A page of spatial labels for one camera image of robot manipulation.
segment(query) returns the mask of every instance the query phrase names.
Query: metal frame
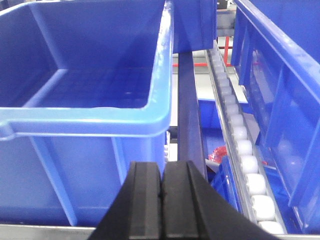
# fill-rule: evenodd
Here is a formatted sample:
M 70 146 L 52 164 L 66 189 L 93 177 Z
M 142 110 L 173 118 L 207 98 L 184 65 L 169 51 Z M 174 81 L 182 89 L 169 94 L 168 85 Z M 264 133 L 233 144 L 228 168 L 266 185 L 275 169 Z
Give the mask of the metal frame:
M 179 54 L 178 161 L 192 161 L 208 179 L 192 52 Z

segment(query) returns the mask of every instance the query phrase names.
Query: white roller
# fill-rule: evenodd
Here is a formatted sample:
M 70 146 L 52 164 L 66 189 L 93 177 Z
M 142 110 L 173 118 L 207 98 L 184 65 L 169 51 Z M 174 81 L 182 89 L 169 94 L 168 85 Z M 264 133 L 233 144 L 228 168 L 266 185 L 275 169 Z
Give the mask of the white roller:
M 216 61 L 216 62 L 214 63 L 214 67 L 215 67 L 215 68 L 223 68 L 223 65 L 222 65 L 221 60 Z
M 276 221 L 260 221 L 258 224 L 270 234 L 285 234 L 283 227 Z
M 226 79 L 227 78 L 227 73 L 226 72 L 219 72 L 216 74 L 216 77 L 218 79 Z
M 224 96 L 224 95 L 230 95 L 231 94 L 231 87 L 230 86 L 223 86 L 220 88 L 220 92 L 221 92 L 221 95 Z
M 242 155 L 240 157 L 243 174 L 256 174 L 258 172 L 258 160 L 253 155 Z
M 218 83 L 220 87 L 229 87 L 230 81 L 228 78 L 218 78 Z
M 238 154 L 241 155 L 252 155 L 252 143 L 250 140 L 237 140 L 236 149 Z
M 229 117 L 229 123 L 232 127 L 234 126 L 243 126 L 244 125 L 244 117 L 242 114 L 235 114 Z
M 226 105 L 235 104 L 236 103 L 236 96 L 233 94 L 225 95 L 225 96 L 223 96 L 223 101 L 224 101 L 224 104 L 226 104 Z
M 257 221 L 272 221 L 275 219 L 275 204 L 271 197 L 266 195 L 253 195 L 251 202 Z
M 214 67 L 215 67 L 214 71 L 215 71 L 216 74 L 225 72 L 225 69 L 224 69 L 224 67 L 222 65 L 221 66 L 216 66 L 215 65 Z
M 249 173 L 245 175 L 245 180 L 250 195 L 266 194 L 266 180 L 264 176 L 258 173 Z
M 226 112 L 228 118 L 230 118 L 230 116 L 239 113 L 239 106 L 235 103 L 234 104 L 227 104 L 227 105 L 225 105 L 225 112 Z
M 231 129 L 234 140 L 244 140 L 248 138 L 247 128 L 245 126 L 233 126 Z

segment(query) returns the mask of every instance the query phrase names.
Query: blue plastic bin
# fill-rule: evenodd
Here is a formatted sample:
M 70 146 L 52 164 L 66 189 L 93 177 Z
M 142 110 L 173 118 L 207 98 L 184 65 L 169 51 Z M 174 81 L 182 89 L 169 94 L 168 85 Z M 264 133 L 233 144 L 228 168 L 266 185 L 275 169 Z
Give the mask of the blue plastic bin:
M 234 176 L 227 156 L 223 157 L 219 171 L 210 184 L 234 209 L 240 213 L 242 212 Z
M 235 0 L 231 63 L 304 233 L 320 233 L 320 1 Z
M 33 2 L 0 12 L 0 222 L 95 226 L 130 161 L 163 170 L 171 3 Z

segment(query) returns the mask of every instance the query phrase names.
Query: plastic bin rim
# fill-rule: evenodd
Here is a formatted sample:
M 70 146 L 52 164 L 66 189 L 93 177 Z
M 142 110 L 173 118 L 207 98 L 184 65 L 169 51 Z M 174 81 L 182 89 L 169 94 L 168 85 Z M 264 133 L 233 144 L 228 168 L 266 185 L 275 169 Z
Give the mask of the plastic bin rim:
M 22 3 L 6 9 L 6 12 L 29 4 L 38 2 Z M 156 44 L 148 102 L 144 107 L 0 107 L 0 140 L 12 139 L 15 136 L 60 135 L 150 137 L 163 133 L 169 127 L 171 113 L 172 14 L 173 5 L 166 1 Z M 68 129 L 65 126 L 63 132 L 48 131 L 48 128 L 44 127 L 47 124 L 74 124 L 80 129 Z M 97 132 L 93 127 L 88 128 L 92 124 L 101 126 L 102 130 Z
M 288 68 L 320 103 L 320 64 L 249 0 L 235 0 L 235 3 Z

